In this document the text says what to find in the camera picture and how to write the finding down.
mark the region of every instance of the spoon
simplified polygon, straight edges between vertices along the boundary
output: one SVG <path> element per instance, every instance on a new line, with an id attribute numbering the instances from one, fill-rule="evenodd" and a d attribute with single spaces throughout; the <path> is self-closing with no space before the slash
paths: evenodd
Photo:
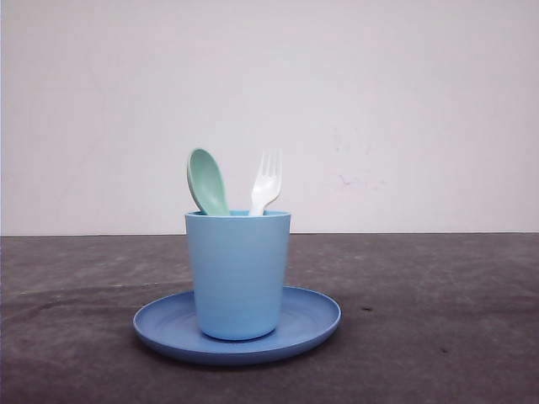
<path id="1" fill-rule="evenodd" d="M 187 182 L 200 210 L 211 216 L 230 215 L 219 166 L 206 150 L 194 149 L 189 155 Z"/>

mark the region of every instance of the fork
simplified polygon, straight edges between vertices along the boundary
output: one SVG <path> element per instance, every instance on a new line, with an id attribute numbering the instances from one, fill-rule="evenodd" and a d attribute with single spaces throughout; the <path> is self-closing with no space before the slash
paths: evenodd
<path id="1" fill-rule="evenodd" d="M 280 194 L 282 182 L 281 150 L 265 151 L 260 160 L 259 173 L 254 181 L 251 193 L 251 210 L 249 216 L 264 214 L 264 208 Z"/>

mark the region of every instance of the mint green spoon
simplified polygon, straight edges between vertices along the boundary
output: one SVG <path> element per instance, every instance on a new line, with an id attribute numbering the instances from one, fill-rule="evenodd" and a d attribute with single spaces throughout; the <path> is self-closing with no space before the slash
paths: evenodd
<path id="1" fill-rule="evenodd" d="M 200 210 L 211 216 L 230 215 L 219 166 L 206 150 L 194 149 L 189 155 L 187 182 Z"/>

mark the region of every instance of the cup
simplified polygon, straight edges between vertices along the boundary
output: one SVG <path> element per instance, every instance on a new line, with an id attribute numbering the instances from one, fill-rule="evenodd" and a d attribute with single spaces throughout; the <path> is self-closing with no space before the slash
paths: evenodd
<path id="1" fill-rule="evenodd" d="M 261 337 L 279 322 L 285 279 L 288 212 L 248 216 L 185 215 L 200 330 L 214 338 Z"/>

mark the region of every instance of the plate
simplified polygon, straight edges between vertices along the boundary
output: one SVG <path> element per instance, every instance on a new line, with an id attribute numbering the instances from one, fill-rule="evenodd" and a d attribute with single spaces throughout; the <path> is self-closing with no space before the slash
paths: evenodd
<path id="1" fill-rule="evenodd" d="M 171 358 L 197 364 L 260 364 L 301 354 L 337 328 L 341 310 L 323 293 L 285 286 L 277 328 L 260 338 L 225 341 L 205 335 L 196 323 L 193 291 L 143 306 L 133 318 L 139 338 Z"/>

